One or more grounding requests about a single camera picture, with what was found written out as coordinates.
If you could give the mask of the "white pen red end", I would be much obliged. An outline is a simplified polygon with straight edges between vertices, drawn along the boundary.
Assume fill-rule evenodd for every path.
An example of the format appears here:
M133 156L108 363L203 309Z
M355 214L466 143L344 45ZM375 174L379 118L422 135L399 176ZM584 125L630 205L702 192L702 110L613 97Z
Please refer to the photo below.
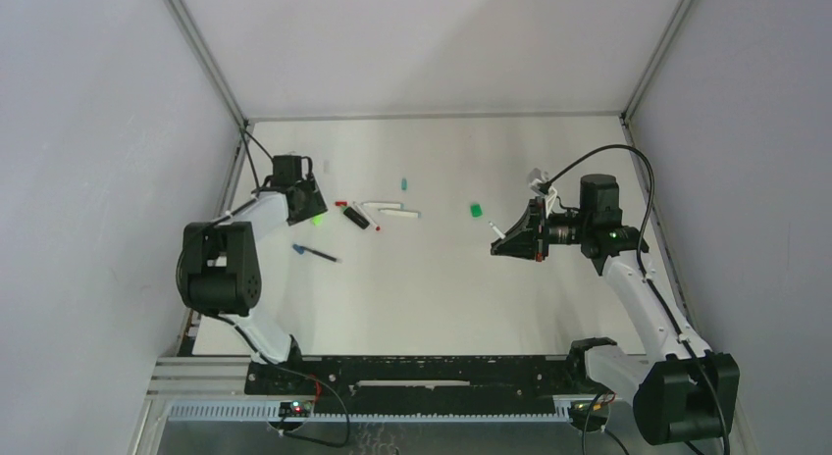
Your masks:
M368 213L368 211L360 203L354 202L352 204L352 207L367 220L370 227L374 231L380 231L381 230L381 227L379 226L379 224L373 219L373 217Z

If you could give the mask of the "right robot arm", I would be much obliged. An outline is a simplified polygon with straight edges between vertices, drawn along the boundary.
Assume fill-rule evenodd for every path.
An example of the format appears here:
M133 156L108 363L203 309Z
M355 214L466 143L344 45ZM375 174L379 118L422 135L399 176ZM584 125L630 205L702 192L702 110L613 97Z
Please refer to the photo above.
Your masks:
M532 170L528 182L535 195L518 222L492 243L492 255L542 262L554 245L579 246L618 297L646 353L639 360L607 337L576 340L567 357L571 373L628 403L651 445L726 441L739 366L730 354L713 351L675 302L663 297L643 236L622 222L616 178L581 177L577 207L560 204L540 170Z

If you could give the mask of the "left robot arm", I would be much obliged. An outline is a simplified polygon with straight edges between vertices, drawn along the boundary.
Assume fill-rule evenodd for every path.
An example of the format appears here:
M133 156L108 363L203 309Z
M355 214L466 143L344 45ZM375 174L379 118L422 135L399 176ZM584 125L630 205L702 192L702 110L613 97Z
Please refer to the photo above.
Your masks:
M254 361L289 360L296 339L258 307L264 287L258 243L327 210L311 157L273 157L272 173L248 200L217 219L184 228L175 272L182 303L232 327Z

